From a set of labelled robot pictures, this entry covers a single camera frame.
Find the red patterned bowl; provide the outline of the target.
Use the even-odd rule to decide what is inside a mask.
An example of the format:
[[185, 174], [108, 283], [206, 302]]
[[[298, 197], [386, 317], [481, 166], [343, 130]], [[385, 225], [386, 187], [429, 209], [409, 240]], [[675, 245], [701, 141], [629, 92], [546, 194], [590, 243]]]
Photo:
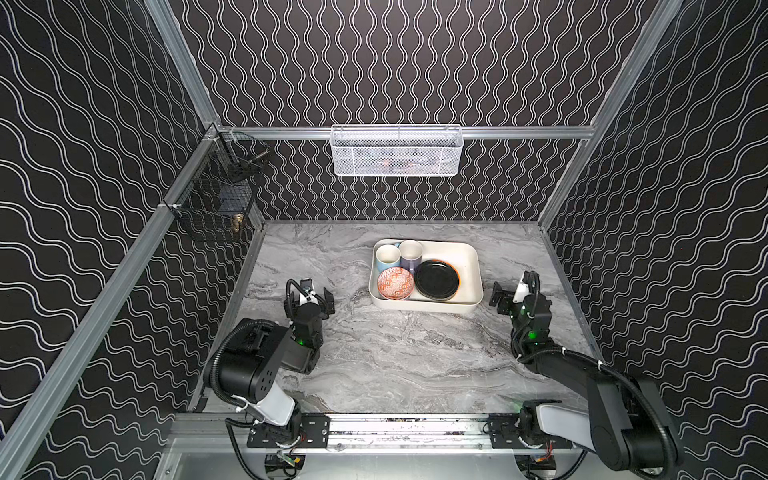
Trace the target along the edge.
[[376, 287], [384, 299], [401, 301], [411, 296], [415, 289], [415, 281], [409, 270], [391, 267], [379, 274]]

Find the light blue ceramic mug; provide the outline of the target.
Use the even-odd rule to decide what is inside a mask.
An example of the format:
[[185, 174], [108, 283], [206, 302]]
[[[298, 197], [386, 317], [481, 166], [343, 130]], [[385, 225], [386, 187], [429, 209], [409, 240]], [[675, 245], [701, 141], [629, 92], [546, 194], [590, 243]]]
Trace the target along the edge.
[[397, 245], [381, 245], [375, 251], [375, 267], [379, 273], [390, 268], [399, 267], [400, 261], [401, 253]]

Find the black round plate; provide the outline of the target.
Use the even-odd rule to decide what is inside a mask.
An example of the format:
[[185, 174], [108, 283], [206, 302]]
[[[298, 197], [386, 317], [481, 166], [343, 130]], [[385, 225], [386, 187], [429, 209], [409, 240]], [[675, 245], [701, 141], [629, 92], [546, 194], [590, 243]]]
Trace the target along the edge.
[[424, 297], [435, 301], [447, 301], [455, 296], [460, 287], [457, 270], [440, 260], [423, 261], [414, 272], [415, 287]]

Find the purple ceramic mug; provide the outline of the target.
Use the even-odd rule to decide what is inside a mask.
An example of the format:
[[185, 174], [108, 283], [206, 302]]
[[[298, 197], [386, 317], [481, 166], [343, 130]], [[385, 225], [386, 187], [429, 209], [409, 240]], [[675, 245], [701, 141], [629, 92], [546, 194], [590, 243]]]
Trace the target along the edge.
[[405, 240], [397, 245], [400, 252], [399, 266], [414, 274], [422, 263], [423, 245], [419, 241]]

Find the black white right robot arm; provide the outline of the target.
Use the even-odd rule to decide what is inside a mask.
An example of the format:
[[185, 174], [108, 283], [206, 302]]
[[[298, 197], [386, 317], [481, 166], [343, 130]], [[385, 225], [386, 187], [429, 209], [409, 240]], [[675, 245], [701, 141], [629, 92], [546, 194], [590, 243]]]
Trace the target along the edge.
[[683, 462], [683, 446], [652, 379], [622, 373], [551, 338], [552, 303], [535, 271], [524, 272], [513, 290], [495, 283], [489, 304], [511, 321], [510, 349], [517, 362], [587, 402], [586, 411], [557, 400], [524, 402], [510, 427], [522, 444], [550, 448], [563, 439], [596, 454], [610, 470], [670, 478]]

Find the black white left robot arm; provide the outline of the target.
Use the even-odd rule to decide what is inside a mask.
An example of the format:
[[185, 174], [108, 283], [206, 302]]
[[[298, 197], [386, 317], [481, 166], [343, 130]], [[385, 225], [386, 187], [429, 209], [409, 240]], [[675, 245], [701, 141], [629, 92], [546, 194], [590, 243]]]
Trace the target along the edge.
[[224, 403], [270, 427], [297, 428], [296, 400], [277, 385], [280, 370], [309, 374], [324, 345], [323, 323], [335, 313], [335, 298], [317, 291], [310, 279], [286, 282], [286, 326], [265, 319], [242, 319], [212, 354], [204, 373], [206, 388]]

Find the white plastic bin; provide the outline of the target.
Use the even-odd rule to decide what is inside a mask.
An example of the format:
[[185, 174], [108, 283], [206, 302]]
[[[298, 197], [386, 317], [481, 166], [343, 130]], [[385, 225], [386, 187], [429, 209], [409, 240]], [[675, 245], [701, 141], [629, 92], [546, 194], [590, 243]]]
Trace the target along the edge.
[[446, 301], [428, 299], [417, 291], [414, 291], [405, 300], [386, 299], [377, 287], [380, 271], [375, 265], [376, 251], [383, 245], [395, 245], [400, 242], [401, 239], [382, 239], [373, 247], [368, 291], [373, 303], [377, 307], [384, 310], [469, 314], [482, 302], [484, 294], [483, 282], [478, 253], [475, 248], [462, 242], [429, 240], [420, 240], [423, 246], [423, 260], [444, 261], [457, 271], [459, 287], [456, 294]]

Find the white mesh wall basket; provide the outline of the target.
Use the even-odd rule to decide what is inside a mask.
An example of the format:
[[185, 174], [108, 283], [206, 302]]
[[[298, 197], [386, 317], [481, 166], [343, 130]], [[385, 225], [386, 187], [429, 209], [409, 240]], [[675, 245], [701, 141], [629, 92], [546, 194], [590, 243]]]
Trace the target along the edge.
[[464, 148], [459, 125], [337, 124], [329, 138], [342, 177], [452, 177]]

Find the aluminium frame corner post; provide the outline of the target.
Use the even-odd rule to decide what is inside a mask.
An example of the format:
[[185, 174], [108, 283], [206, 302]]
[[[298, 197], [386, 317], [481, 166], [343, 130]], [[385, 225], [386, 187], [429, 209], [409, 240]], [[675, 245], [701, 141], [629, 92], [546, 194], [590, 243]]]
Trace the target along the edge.
[[214, 125], [219, 128], [221, 126], [220, 117], [214, 108], [170, 2], [148, 0], [145, 4], [163, 39], [168, 55], [180, 75], [181, 83], [186, 89], [199, 120], [207, 126]]

